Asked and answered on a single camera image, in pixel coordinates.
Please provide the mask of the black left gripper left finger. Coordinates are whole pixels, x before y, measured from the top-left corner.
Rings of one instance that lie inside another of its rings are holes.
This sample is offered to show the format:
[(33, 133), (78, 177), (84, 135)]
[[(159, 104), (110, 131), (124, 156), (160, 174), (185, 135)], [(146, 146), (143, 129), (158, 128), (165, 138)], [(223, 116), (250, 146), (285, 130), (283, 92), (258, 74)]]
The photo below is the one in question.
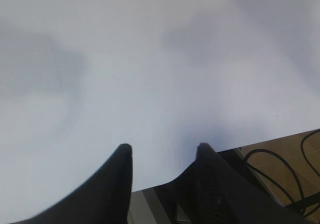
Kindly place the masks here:
[(132, 147), (121, 144), (81, 186), (23, 224), (126, 224), (132, 193)]

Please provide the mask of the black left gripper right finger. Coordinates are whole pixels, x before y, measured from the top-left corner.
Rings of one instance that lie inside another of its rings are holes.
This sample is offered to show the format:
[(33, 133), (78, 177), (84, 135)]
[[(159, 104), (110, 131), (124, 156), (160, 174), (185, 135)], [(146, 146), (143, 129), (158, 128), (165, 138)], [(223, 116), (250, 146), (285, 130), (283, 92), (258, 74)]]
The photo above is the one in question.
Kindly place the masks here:
[(202, 224), (307, 224), (236, 173), (209, 144), (197, 147), (197, 207)]

